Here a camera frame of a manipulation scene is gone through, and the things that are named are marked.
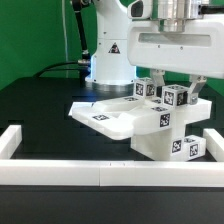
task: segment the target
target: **white cube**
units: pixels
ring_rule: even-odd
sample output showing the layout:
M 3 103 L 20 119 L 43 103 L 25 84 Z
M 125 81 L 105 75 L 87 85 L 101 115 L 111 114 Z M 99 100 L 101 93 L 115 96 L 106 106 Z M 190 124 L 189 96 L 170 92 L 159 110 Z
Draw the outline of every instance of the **white cube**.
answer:
M 156 96 L 156 88 L 151 78 L 136 79 L 133 96 L 140 98 L 152 98 Z
M 163 86 L 162 103 L 170 107 L 179 107 L 187 104 L 188 88 L 180 85 Z

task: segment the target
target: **black table surface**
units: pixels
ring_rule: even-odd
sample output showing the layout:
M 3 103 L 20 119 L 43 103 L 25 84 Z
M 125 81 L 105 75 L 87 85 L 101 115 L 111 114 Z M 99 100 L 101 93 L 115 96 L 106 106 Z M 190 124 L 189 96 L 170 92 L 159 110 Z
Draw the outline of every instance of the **black table surface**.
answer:
M 0 131 L 21 124 L 12 159 L 134 160 L 149 158 L 68 116 L 73 102 L 131 95 L 80 87 L 79 80 L 21 78 L 0 91 Z M 187 126 L 224 135 L 224 98 L 205 86 L 211 119 Z M 214 161 L 207 152 L 195 162 Z M 223 223 L 224 189 L 168 187 L 0 186 L 0 223 Z

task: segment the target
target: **cube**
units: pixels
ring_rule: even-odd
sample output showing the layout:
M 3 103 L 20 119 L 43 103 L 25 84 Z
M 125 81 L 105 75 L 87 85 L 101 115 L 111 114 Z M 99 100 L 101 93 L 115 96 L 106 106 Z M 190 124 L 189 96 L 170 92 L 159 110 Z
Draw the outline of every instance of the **cube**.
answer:
M 156 96 L 156 88 L 151 78 L 136 79 L 133 96 L 140 98 L 152 98 Z
M 163 86 L 162 104 L 178 107 L 187 104 L 188 88 L 180 85 Z
M 206 140 L 195 135 L 173 141 L 171 161 L 189 161 L 204 156 Z

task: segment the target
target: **green backdrop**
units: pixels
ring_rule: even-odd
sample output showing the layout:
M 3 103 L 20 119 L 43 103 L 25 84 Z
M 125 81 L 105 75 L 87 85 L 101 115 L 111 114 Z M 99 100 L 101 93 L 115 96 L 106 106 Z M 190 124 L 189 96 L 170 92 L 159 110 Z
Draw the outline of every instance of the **green backdrop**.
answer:
M 65 2 L 69 59 L 75 60 L 81 55 L 79 36 L 70 1 Z M 127 6 L 133 0 L 121 2 Z M 0 1 L 0 89 L 17 78 L 32 76 L 47 65 L 65 61 L 61 8 L 61 0 Z M 82 14 L 88 47 L 94 53 L 97 30 L 94 6 L 84 9 Z M 139 68 L 138 73 L 143 76 L 148 71 Z M 62 72 L 55 75 L 65 77 Z M 69 76 L 77 77 L 77 73 L 70 72 Z M 166 79 L 188 80 L 188 76 L 167 73 Z M 224 95 L 223 80 L 209 79 L 208 83 Z

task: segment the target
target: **warning label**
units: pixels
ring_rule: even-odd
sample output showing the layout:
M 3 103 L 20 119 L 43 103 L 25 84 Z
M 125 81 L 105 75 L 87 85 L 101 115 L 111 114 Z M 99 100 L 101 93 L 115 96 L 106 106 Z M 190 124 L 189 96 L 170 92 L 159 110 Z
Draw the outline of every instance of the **warning label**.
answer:
M 110 54 L 120 54 L 120 50 L 119 50 L 116 43 L 113 44 L 112 48 L 110 49 L 110 51 L 108 53 L 110 53 Z

